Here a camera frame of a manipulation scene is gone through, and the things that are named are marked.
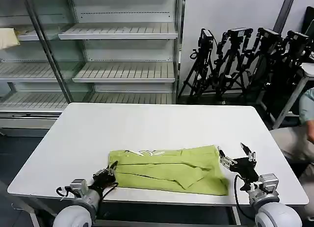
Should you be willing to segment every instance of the glass refrigerator case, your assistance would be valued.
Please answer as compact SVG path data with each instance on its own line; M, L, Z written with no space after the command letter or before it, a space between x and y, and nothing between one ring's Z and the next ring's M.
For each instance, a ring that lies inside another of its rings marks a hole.
M0 84L10 88L0 114L57 117L71 102L175 103L181 6L182 0L0 0L0 27L15 28L20 41L0 50Z

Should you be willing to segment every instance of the camera tripod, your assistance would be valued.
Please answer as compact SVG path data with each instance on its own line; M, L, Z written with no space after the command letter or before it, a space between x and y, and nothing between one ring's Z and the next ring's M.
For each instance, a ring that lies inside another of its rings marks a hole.
M278 103L278 99L293 92L304 74L301 64L311 54L311 40L302 33L289 31L283 41L284 49L287 44L289 49L274 64L274 73L263 98L268 113L276 109L275 103Z
M242 65L244 70L250 69L252 63L258 58L253 74L247 71L249 83L246 91L242 92L241 96L246 97L247 93L257 92L270 82L270 73L273 65L277 59L285 52L283 47L283 40L280 34L260 27L256 35L256 39L251 50L247 50L246 57L248 58L246 64Z
M183 82L183 87L178 95L181 97L186 86L191 88L188 102L191 102L195 95L199 95L200 91L205 87L207 81L208 67L212 71L212 64L210 60L211 51L213 47L213 36L209 30L202 29L201 36L198 40L198 51L193 49L193 53L190 55L191 59L195 59L195 62L186 78ZM189 80L192 74L195 72L193 83L190 84Z
M225 32L222 35L222 40L218 44L217 54L218 59L214 61L216 65L215 70L213 71L213 88L216 92L216 100L221 104L225 104L225 101L222 98L222 95L227 91L231 90L234 83L240 86L242 92L245 92L244 78L243 73L246 71L242 68L242 63L245 58L245 54L247 51L247 45L249 43L251 34L253 29L251 28L236 28L230 29L228 32ZM230 38L231 47L227 50L226 55L223 56L222 49L226 44L228 38ZM244 43L242 46L242 54L240 54L239 49L244 39ZM231 67L233 62L237 58L237 67L236 72L230 75ZM226 67L224 71L219 75L221 66L226 62Z

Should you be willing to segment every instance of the white table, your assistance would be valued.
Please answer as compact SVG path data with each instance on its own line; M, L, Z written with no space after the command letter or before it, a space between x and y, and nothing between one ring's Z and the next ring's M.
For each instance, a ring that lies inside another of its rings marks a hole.
M90 180L107 166L112 150L177 150L219 145L231 158L245 156L240 142L257 153L259 175L274 173L287 205L309 199L254 108L249 106L72 103L51 127L8 188L17 196L60 198L55 189L75 178ZM108 201L235 205L235 173L228 196L117 188ZM238 192L240 204L248 195Z

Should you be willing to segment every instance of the white wall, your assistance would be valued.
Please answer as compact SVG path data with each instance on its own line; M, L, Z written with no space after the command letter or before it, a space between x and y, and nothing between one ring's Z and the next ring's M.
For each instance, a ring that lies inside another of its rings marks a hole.
M186 0L179 89L194 63L189 56L192 49L197 48L201 28L210 29L217 42L221 41L222 33L228 29L253 28L254 33L249 44L251 47L259 27L274 27L283 2L284 0ZM216 48L212 54L212 62L216 59L215 52Z
M289 30L301 31L306 7L314 7L314 0L294 0L287 18L282 37L286 37Z

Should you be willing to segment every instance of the beige cloth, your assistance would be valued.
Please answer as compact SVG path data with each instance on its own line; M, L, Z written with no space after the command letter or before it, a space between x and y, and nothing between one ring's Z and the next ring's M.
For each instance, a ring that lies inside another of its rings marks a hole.
M309 204L300 209L300 214L303 218L314 220L314 144L307 140L306 127L286 127L272 130L270 133L287 158L295 162L311 162L299 178L310 200Z
M19 45L13 28L0 28L0 50Z

